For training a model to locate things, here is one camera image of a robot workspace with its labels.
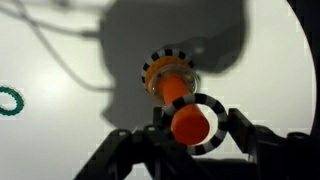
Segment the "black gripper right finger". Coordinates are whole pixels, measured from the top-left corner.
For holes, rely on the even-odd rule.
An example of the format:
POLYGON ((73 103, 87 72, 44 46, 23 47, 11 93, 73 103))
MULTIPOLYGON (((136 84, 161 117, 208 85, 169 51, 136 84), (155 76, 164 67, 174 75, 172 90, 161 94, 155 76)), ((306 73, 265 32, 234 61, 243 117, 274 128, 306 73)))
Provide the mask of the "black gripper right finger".
POLYGON ((302 132, 285 137, 253 125, 238 109, 228 113, 228 132, 249 161, 258 180, 320 180, 320 140, 302 132))

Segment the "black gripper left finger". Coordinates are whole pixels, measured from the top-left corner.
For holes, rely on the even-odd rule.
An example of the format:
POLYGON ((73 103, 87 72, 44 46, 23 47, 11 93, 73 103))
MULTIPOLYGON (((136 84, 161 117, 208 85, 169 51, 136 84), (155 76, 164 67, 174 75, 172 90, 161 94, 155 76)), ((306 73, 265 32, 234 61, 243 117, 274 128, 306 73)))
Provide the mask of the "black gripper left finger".
POLYGON ((134 133, 113 130, 73 180, 124 180, 135 164, 143 163, 152 180, 214 180, 183 147, 166 136, 160 125, 162 109, 153 121, 134 133))

